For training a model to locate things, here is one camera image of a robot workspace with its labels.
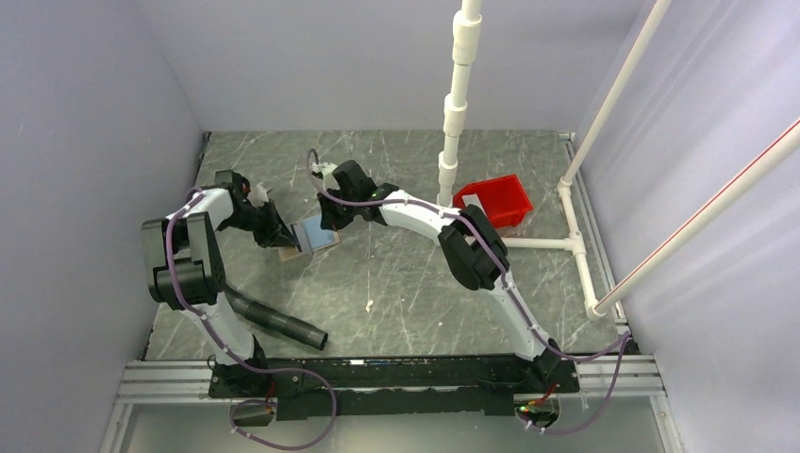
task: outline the red plastic container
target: red plastic container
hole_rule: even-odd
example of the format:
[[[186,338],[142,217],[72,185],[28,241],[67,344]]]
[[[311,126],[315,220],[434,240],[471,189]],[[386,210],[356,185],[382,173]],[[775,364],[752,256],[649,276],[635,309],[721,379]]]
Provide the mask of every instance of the red plastic container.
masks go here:
[[[495,228],[516,227],[533,210],[533,205],[516,175],[471,182],[456,193],[453,206],[463,210],[463,196],[472,194],[480,198],[480,204]]]

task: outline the light purple wall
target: light purple wall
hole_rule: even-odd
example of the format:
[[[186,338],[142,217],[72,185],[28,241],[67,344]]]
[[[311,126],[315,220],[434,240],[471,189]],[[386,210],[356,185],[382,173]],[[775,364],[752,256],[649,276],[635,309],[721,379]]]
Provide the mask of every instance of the light purple wall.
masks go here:
[[[136,5],[0,6],[0,451],[96,451],[201,130]]]
[[[583,172],[621,279],[800,116],[800,4],[674,0]],[[800,152],[625,300],[690,452],[798,451]]]
[[[466,126],[575,130],[645,2],[484,2]],[[442,127],[458,0],[139,3],[205,129]]]

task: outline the vertical white pipe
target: vertical white pipe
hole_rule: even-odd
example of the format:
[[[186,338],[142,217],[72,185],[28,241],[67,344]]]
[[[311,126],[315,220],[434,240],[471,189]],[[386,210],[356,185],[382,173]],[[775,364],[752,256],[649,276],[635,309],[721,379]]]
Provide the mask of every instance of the vertical white pipe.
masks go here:
[[[470,83],[469,65],[453,64],[453,81],[450,82],[450,102],[456,107],[466,107],[467,86]]]
[[[580,167],[580,164],[583,163],[586,155],[589,154],[589,150],[592,149],[594,140],[597,139],[597,134],[600,133],[600,130],[603,129],[603,126],[606,124],[608,115],[617,104],[617,100],[620,98],[620,94],[623,92],[623,88],[630,79],[631,74],[633,74],[633,70],[636,69],[636,65],[639,64],[639,60],[642,59],[642,54],[647,48],[647,44],[650,43],[650,39],[653,38],[653,34],[656,32],[661,19],[664,17],[664,13],[667,12],[670,3],[672,3],[672,0],[656,0],[656,4],[650,9],[650,14],[647,16],[647,20],[644,21],[639,36],[633,42],[633,46],[630,48],[627,58],[625,58],[623,67],[620,68],[620,73],[617,75],[617,78],[614,79],[610,90],[608,90],[603,105],[600,107],[600,110],[597,111],[597,116],[594,117],[592,125],[586,132],[586,137],[583,139],[577,153],[575,153],[575,158],[572,163],[570,163],[567,173],[561,178],[559,185],[572,185],[577,169]]]
[[[630,274],[615,286],[602,300],[594,305],[594,311],[604,315],[615,302],[625,297],[644,277],[653,272],[662,262],[691,240],[725,209],[738,200],[780,162],[800,147],[800,119],[794,122],[772,144],[736,174],[724,187],[703,205],[692,217],[676,230],[664,243],[640,263]]]
[[[453,79],[444,98],[444,149],[439,154],[439,194],[437,203],[451,206],[453,184],[458,168],[458,139],[467,116],[467,86],[480,37],[482,0],[463,0],[453,18]]]

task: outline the gray marble tabletop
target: gray marble tabletop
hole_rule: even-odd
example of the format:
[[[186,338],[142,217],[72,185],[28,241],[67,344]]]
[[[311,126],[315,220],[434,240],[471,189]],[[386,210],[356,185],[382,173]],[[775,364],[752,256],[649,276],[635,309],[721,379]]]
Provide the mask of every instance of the gray marble tabletop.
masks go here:
[[[319,212],[302,165],[309,148],[316,148],[323,161],[355,159],[378,184],[391,182],[435,200],[442,145],[440,130],[214,133],[196,182],[209,184],[215,172],[232,168],[253,184],[271,187],[284,221],[294,223]],[[522,181],[534,211],[502,235],[566,237],[556,184],[567,160],[558,133],[467,130],[458,160],[456,190],[468,182],[514,173]],[[341,243],[313,256],[282,263],[276,250],[259,248],[249,233],[229,229],[218,234],[230,284],[330,335],[320,352],[248,324],[268,357],[510,351],[506,332],[492,319],[486,301],[456,283],[441,250],[430,240],[360,218],[341,237]],[[562,349],[594,352],[617,337],[610,316],[596,322],[587,319],[570,253],[510,249],[508,259],[525,302]],[[590,265],[595,290],[602,295],[599,263],[592,255]],[[148,360],[204,359],[211,354],[188,319],[165,305],[159,308]]]

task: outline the black flexible tube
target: black flexible tube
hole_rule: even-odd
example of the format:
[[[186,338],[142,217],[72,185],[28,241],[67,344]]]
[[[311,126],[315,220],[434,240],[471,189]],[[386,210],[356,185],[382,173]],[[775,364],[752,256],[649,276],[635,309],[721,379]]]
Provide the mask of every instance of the black flexible tube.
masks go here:
[[[325,349],[327,332],[301,319],[281,313],[225,284],[225,295],[233,311],[251,323],[283,334],[302,344]]]

